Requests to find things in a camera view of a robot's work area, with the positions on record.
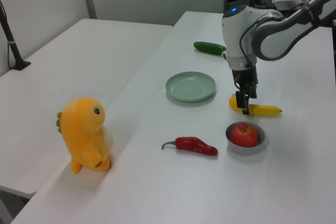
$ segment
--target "gray bowl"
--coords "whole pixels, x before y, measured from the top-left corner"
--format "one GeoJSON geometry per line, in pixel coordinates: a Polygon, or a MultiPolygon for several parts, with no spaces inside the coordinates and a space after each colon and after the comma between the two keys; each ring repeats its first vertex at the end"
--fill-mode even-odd
{"type": "Polygon", "coordinates": [[[264,131],[262,130],[262,128],[260,128],[258,125],[256,124],[253,124],[253,123],[249,123],[249,122],[236,122],[236,123],[233,123],[231,124],[227,129],[226,129],[226,139],[227,139],[227,145],[229,146],[229,148],[239,154],[239,155],[244,155],[244,156],[250,156],[250,155],[253,155],[253,154],[256,154],[258,153],[261,148],[262,148],[262,145],[263,145],[263,142],[265,140],[265,133],[264,131]],[[233,129],[239,125],[239,124],[242,124],[242,123],[247,123],[247,124],[250,124],[252,125],[256,131],[257,131],[257,135],[258,135],[258,144],[254,147],[241,147],[239,145],[236,145],[234,143],[231,142],[231,134],[232,134],[232,131],[233,129]]]}

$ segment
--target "plush toy eye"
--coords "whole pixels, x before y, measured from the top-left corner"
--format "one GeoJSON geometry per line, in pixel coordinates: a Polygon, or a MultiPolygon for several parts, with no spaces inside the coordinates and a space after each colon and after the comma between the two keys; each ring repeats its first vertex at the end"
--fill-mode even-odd
{"type": "Polygon", "coordinates": [[[99,108],[97,108],[97,107],[95,107],[95,108],[93,109],[93,111],[94,111],[95,114],[97,114],[97,115],[99,115],[99,113],[100,113],[99,108]]]}

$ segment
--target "black pole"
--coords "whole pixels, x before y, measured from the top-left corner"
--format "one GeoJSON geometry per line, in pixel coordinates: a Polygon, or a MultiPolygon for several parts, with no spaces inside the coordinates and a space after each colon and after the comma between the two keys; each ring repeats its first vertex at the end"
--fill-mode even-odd
{"type": "Polygon", "coordinates": [[[7,16],[6,16],[6,13],[5,13],[5,10],[3,8],[1,1],[0,1],[0,23],[5,32],[7,41],[9,43],[9,46],[11,47],[11,50],[15,58],[15,65],[12,67],[12,69],[23,70],[24,68],[30,65],[30,62],[24,61],[20,55],[20,52],[15,43],[12,31],[9,28],[9,25],[7,22],[7,16]]]}

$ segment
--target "yellow banana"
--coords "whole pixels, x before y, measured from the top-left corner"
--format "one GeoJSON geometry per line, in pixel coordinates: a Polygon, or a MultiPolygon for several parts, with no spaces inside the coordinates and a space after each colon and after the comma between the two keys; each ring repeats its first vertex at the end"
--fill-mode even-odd
{"type": "MultiPolygon", "coordinates": [[[[241,109],[237,107],[236,95],[233,94],[229,99],[229,105],[232,109],[241,112],[241,109]]],[[[278,115],[282,110],[275,106],[269,105],[257,105],[249,104],[248,105],[250,115],[278,115]]]]}

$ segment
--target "red apple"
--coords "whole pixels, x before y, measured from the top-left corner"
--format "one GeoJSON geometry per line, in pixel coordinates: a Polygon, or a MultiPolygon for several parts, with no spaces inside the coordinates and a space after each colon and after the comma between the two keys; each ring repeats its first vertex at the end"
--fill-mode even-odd
{"type": "Polygon", "coordinates": [[[231,142],[241,147],[254,147],[258,142],[257,131],[247,123],[239,124],[232,131],[231,142]]]}

